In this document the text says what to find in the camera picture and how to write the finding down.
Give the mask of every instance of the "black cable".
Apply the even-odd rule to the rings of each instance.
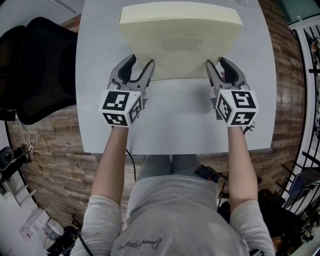
[[[88,253],[90,256],[94,256],[94,255],[92,254],[92,252],[90,251],[90,249],[88,248],[88,246],[86,245],[84,239],[82,238],[82,236],[81,236],[81,231],[78,231],[78,238],[80,239],[80,241],[81,241],[84,249],[87,251],[87,253]]]
[[[128,149],[125,149],[125,151],[127,152],[127,154],[129,155],[129,157],[131,158],[132,164],[133,164],[133,172],[134,172],[134,181],[136,181],[136,165],[135,165],[135,161],[132,157],[132,155],[129,153]]]

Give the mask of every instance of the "black office chair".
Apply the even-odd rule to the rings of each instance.
[[[0,37],[0,120],[14,121],[16,118],[25,30],[24,26],[16,26]]]
[[[25,29],[19,70],[16,114],[31,125],[76,104],[78,34],[38,17]]]

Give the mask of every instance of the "person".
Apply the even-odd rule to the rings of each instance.
[[[230,224],[217,213],[218,185],[195,173],[196,155],[149,155],[120,208],[128,128],[114,126],[95,173],[71,256],[250,255],[275,250],[260,212],[258,183],[241,127],[228,127]]]

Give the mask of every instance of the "white cable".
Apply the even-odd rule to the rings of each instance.
[[[27,136],[28,136],[29,142],[26,142],[26,139],[25,139],[25,136],[24,136],[24,131],[22,130],[22,126],[23,126],[23,128],[26,130],[26,132],[27,132]],[[34,153],[35,153],[35,152],[39,153],[40,155],[46,156],[46,155],[48,154],[48,148],[47,148],[47,145],[46,145],[45,140],[37,133],[36,128],[35,128],[34,125],[32,125],[34,131],[29,132],[29,126],[30,126],[30,125],[28,125],[28,129],[26,129],[25,126],[20,122],[20,128],[21,128],[22,137],[23,137],[24,143],[25,143],[27,146],[29,146],[29,151],[30,151],[31,156],[35,157],[35,156],[34,156]],[[32,145],[32,143],[31,143],[31,134],[35,134],[35,145]],[[38,137],[40,137],[40,139],[41,139],[41,140],[43,141],[43,143],[44,143],[45,153],[41,153],[41,152],[38,151],[38,150],[34,150],[34,148],[38,146]]]

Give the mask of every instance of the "white box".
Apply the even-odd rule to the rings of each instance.
[[[252,90],[220,89],[215,109],[228,127],[250,126],[255,120],[259,105]]]
[[[50,228],[52,228],[52,230],[62,236],[64,234],[64,228],[60,225],[60,223],[58,221],[56,221],[55,219],[50,219],[48,222],[48,225]]]
[[[118,23],[140,66],[155,61],[152,80],[206,78],[206,61],[216,65],[243,28],[235,9],[183,1],[125,6]]]
[[[130,127],[143,109],[140,91],[102,91],[99,111],[108,125]]]
[[[48,220],[49,215],[46,211],[44,209],[37,208],[27,219],[24,226],[29,228],[31,231],[36,232],[39,231]]]

